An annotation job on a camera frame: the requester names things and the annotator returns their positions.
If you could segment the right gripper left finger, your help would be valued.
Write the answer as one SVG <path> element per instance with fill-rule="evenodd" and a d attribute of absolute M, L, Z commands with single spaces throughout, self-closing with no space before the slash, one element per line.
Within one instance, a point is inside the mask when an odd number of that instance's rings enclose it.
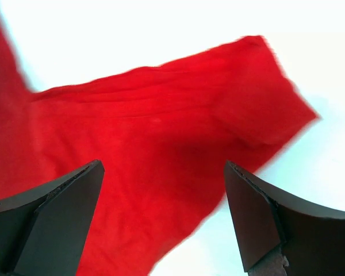
<path fill-rule="evenodd" d="M 0 275 L 75 275 L 104 172 L 94 160 L 0 200 Z"/>

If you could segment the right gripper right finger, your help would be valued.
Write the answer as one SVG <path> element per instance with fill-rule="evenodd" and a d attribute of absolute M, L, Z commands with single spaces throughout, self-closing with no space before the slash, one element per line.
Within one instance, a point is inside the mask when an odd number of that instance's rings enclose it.
<path fill-rule="evenodd" d="M 288 193 L 232 162 L 224 178 L 248 275 L 345 275 L 345 211 Z"/>

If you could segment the red t shirt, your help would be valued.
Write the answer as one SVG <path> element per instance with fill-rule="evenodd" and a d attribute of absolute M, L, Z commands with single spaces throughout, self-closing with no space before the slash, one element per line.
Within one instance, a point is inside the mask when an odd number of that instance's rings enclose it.
<path fill-rule="evenodd" d="M 78 275 L 147 275 L 224 195 L 317 118 L 261 36 L 31 92 L 0 27 L 0 199 L 105 167 Z"/>

